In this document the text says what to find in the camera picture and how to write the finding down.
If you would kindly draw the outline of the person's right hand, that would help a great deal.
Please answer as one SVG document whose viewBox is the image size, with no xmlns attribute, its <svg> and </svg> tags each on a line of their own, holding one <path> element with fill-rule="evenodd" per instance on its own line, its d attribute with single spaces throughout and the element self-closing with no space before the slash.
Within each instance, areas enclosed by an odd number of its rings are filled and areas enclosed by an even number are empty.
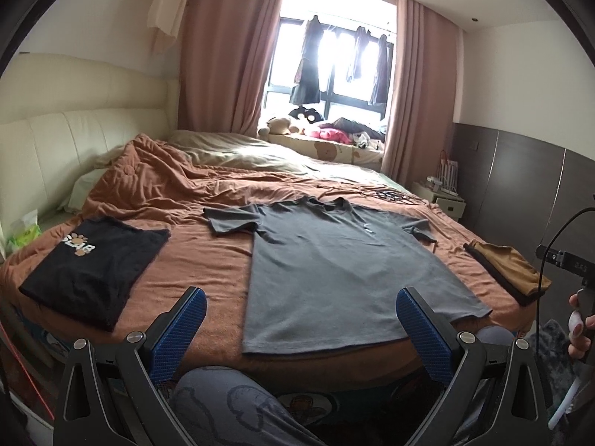
<svg viewBox="0 0 595 446">
<path fill-rule="evenodd" d="M 593 330 L 595 318 L 593 315 L 584 316 L 579 310 L 579 296 L 573 294 L 569 298 L 569 303 L 573 307 L 568 321 L 569 325 L 569 356 L 572 359 L 581 359 L 591 348 L 592 340 L 587 337 L 587 331 Z"/>
</svg>

